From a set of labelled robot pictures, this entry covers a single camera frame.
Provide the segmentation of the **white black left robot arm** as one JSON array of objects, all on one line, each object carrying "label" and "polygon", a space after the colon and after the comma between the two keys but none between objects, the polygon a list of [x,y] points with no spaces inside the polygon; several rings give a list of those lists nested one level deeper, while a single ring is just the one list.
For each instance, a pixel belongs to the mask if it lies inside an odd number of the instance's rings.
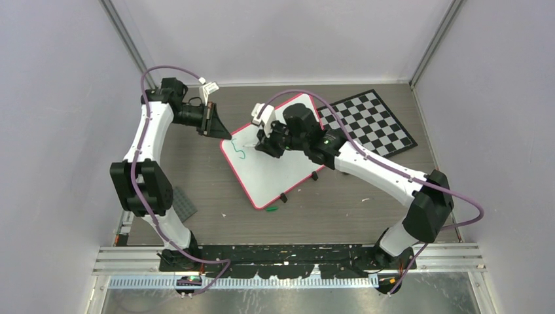
[{"label": "white black left robot arm", "polygon": [[147,221],[164,242],[161,257],[175,260],[186,271],[195,270],[201,254],[193,233],[173,208],[173,186],[159,164],[171,124],[191,126],[199,135],[230,140],[216,103],[208,97],[216,82],[199,79],[199,105],[186,103],[187,86],[177,78],[163,78],[158,89],[144,90],[141,120],[129,151],[111,164],[109,174],[123,210]]}]

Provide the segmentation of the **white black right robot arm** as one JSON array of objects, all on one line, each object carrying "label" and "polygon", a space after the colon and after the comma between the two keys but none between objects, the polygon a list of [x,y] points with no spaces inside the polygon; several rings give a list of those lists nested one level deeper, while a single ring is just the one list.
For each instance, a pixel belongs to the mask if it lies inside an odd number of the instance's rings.
[{"label": "white black right robot arm", "polygon": [[454,208],[446,175],[413,171],[349,140],[339,129],[324,130],[313,111],[302,103],[286,107],[278,120],[271,105],[257,103],[251,123],[258,127],[257,151],[281,158],[300,151],[311,162],[354,175],[386,192],[408,211],[387,228],[372,249],[372,264],[391,268],[410,246],[432,243]]}]

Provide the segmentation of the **black and white chessboard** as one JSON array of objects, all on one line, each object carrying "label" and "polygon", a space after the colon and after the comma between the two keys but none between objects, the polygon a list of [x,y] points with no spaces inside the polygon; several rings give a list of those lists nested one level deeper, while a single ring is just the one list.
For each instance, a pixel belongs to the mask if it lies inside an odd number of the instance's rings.
[{"label": "black and white chessboard", "polygon": [[353,140],[384,158],[390,158],[418,144],[383,99],[371,89],[317,109],[327,129],[340,128],[335,113]]}]

